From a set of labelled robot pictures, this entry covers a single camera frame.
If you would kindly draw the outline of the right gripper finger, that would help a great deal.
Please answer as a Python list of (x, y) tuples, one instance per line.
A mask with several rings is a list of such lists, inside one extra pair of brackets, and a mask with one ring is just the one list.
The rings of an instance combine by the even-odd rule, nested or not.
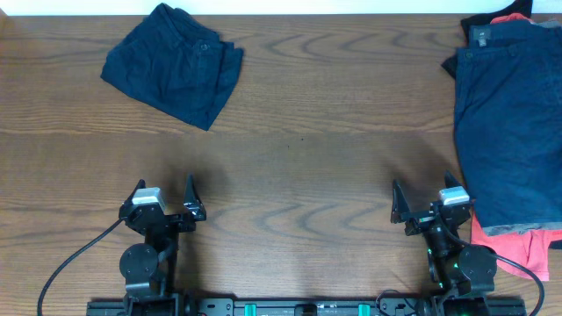
[(410, 208), (397, 180), (393, 180), (393, 203), (391, 222), (401, 223), (409, 218)]
[(444, 172), (444, 183), (446, 189), (463, 186), (463, 184), (461, 184), (461, 182), (459, 182), (449, 170)]

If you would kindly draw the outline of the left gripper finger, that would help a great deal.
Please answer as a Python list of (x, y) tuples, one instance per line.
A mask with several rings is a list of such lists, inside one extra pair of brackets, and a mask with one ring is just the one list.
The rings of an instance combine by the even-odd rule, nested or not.
[(196, 190), (194, 177), (189, 174), (184, 193), (184, 209), (194, 221), (206, 221), (206, 209)]
[(126, 204), (127, 205), (131, 205), (133, 203), (133, 197), (135, 195), (135, 193), (140, 190), (140, 189), (145, 189), (146, 188), (146, 182), (143, 179), (140, 179), (139, 182), (135, 185), (132, 193), (129, 195), (129, 197), (126, 199)]

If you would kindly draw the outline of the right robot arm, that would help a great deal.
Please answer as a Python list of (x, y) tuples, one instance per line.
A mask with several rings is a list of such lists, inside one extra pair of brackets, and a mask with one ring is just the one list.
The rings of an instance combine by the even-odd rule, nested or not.
[(429, 274), (440, 291), (419, 299), (416, 315), (488, 315), (486, 294), (494, 290), (497, 265), (491, 250), (462, 241), (458, 228), (470, 217), (472, 201), (460, 182), (444, 175), (445, 188), (425, 211), (413, 212), (398, 181), (393, 181), (391, 222), (405, 235), (420, 234), (427, 245)]

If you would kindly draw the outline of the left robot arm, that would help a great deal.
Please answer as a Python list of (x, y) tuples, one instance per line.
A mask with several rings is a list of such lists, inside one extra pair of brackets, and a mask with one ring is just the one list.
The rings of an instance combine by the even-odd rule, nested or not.
[(119, 260), (120, 273), (126, 280), (125, 314), (198, 313), (194, 300), (174, 289), (179, 234), (195, 231), (197, 223), (206, 220), (193, 176), (187, 177), (183, 206), (183, 212), (166, 214), (162, 190), (148, 188), (144, 180), (120, 206), (119, 219), (144, 237)]

